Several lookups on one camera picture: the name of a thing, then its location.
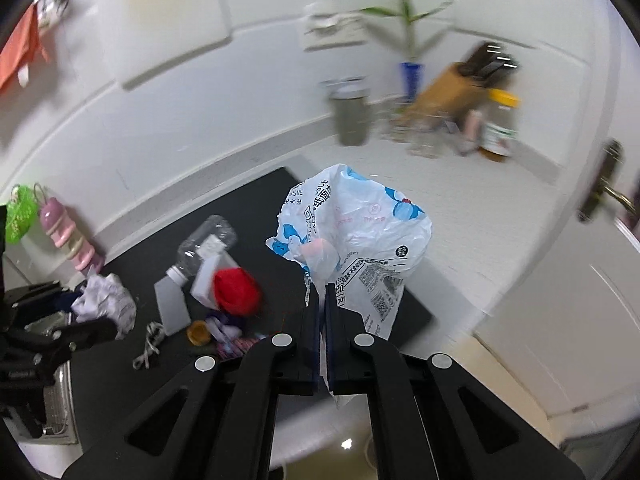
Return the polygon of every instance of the red cloth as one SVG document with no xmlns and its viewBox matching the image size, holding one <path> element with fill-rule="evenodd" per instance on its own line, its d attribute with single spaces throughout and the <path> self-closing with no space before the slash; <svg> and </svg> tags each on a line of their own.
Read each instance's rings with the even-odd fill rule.
<svg viewBox="0 0 640 480">
<path fill-rule="evenodd" d="M 246 270 L 221 269 L 211 283 L 218 306 L 232 316 L 251 316 L 258 311 L 262 293 Z"/>
<path fill-rule="evenodd" d="M 38 12 L 36 6 L 32 5 L 15 26 L 0 52 L 0 93 L 11 84 L 18 70 L 33 61 L 38 52 L 45 61 L 49 61 L 47 52 L 40 44 Z"/>
</svg>

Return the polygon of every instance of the white plastic bag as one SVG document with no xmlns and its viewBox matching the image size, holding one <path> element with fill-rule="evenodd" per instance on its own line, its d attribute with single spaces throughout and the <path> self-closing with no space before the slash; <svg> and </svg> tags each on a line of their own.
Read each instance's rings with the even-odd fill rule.
<svg viewBox="0 0 640 480">
<path fill-rule="evenodd" d="M 402 193 L 336 164 L 289 191 L 266 244 L 309 273 L 321 301 L 334 282 L 338 306 L 388 339 L 430 238 L 431 220 Z"/>
</svg>

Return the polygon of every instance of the black mat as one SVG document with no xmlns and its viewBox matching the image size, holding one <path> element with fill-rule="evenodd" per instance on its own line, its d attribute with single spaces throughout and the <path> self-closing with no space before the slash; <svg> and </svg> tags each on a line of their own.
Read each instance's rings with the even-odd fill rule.
<svg viewBox="0 0 640 480">
<path fill-rule="evenodd" d="M 276 233 L 280 207 L 297 182 L 283 168 L 273 171 L 180 218 L 105 267 L 105 273 L 115 272 L 130 290 L 138 304 L 138 314 L 135 328 L 124 340 L 80 352 L 71 361 L 76 423 L 84 450 L 193 360 L 194 348 L 181 332 L 162 343 L 158 367 L 136 371 L 131 366 L 131 361 L 143 350 L 146 324 L 160 321 L 154 283 L 175 263 L 180 242 L 210 215 L 219 214 L 229 220 L 239 239 L 229 252 L 262 287 L 264 308 L 250 320 L 249 332 L 278 332 L 287 313 L 304 307 L 305 285 L 300 266 L 264 245 Z M 203 319 L 209 310 L 189 294 L 185 297 L 191 318 Z M 390 340 L 400 347 L 430 320 L 431 314 L 405 292 Z M 283 398 L 278 406 L 278 420 L 326 395 L 324 392 L 313 399 Z"/>
</svg>

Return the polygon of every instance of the white cable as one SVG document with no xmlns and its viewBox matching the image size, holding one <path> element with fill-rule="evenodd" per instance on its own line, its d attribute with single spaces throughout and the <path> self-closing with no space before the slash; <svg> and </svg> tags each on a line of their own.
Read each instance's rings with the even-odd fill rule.
<svg viewBox="0 0 640 480">
<path fill-rule="evenodd" d="M 151 354 L 160 354 L 158 346 L 164 341 L 165 337 L 166 333 L 161 323 L 152 321 L 146 326 L 145 351 L 133 359 L 131 364 L 134 370 L 140 370 L 143 364 L 145 368 L 149 370 L 149 356 Z"/>
</svg>

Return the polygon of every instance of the white cloth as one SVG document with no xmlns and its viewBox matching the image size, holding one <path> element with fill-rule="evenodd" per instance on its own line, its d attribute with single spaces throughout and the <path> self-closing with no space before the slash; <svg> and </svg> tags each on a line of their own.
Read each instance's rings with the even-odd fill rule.
<svg viewBox="0 0 640 480">
<path fill-rule="evenodd" d="M 71 309 L 78 322 L 103 316 L 113 319 L 118 327 L 116 339 L 124 338 L 136 323 L 136 303 L 115 274 L 106 278 L 100 274 L 89 276 L 84 294 Z"/>
</svg>

